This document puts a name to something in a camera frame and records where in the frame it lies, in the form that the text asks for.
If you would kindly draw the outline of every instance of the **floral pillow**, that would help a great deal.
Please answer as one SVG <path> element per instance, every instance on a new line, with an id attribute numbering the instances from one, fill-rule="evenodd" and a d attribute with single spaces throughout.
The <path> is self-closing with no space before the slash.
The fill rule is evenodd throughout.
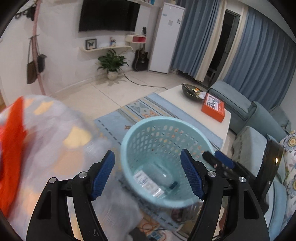
<path id="1" fill-rule="evenodd" d="M 280 145 L 284 148 L 284 161 L 286 166 L 286 176 L 284 186 L 287 191 L 286 213 L 282 229 L 286 226 L 293 213 L 296 210 L 296 133 L 292 131 L 283 140 Z"/>

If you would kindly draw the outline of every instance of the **flat screen tv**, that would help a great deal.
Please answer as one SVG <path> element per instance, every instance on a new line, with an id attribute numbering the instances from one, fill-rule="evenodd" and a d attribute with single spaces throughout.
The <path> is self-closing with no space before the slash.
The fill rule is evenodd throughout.
<path id="1" fill-rule="evenodd" d="M 91 30 L 135 31 L 140 4 L 128 0 L 84 0 L 79 32 Z"/>

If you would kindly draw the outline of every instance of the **table top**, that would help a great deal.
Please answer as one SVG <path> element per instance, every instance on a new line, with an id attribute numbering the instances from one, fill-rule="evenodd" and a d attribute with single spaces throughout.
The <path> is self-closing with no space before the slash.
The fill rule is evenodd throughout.
<path id="1" fill-rule="evenodd" d="M 223 149 L 231 117 L 229 111 L 225 110 L 225 117 L 220 123 L 219 121 L 201 111 L 202 102 L 196 102 L 186 97 L 182 91 L 182 85 L 164 91 L 159 95 L 192 116 L 214 134 L 219 136 L 223 140 L 221 150 Z"/>

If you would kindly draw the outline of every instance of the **laundry basket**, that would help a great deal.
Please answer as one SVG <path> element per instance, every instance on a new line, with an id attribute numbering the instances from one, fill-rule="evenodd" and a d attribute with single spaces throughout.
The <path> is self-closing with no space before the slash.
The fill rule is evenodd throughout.
<path id="1" fill-rule="evenodd" d="M 197 161 L 204 151 L 214 150 L 206 137 L 194 126 L 171 117 L 151 117 L 136 123 L 124 136 L 121 144 L 123 174 L 130 187 L 148 202 L 166 208 L 184 208 L 199 201 L 192 192 L 180 161 L 180 153 L 187 148 Z M 138 184 L 134 175 L 147 162 L 159 162 L 177 186 L 168 194 L 154 197 Z"/>

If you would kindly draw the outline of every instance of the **pink pole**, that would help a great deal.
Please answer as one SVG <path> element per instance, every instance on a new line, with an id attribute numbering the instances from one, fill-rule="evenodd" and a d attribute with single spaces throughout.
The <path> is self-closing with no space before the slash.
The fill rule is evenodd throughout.
<path id="1" fill-rule="evenodd" d="M 33 36 L 37 35 L 37 21 L 38 21 L 38 15 L 39 15 L 41 2 L 42 2 L 42 0 L 37 0 L 37 2 L 36 2 L 36 11 L 35 11 L 34 22 L 33 22 Z M 35 66 L 36 66 L 37 79 L 38 79 L 38 83 L 39 83 L 39 86 L 40 86 L 40 90 L 41 90 L 41 93 L 43 95 L 45 95 L 41 74 L 38 72 L 38 63 L 37 63 L 38 54 L 37 54 L 36 38 L 37 37 L 32 38 L 32 55 L 33 55 L 33 61 L 34 61 Z"/>

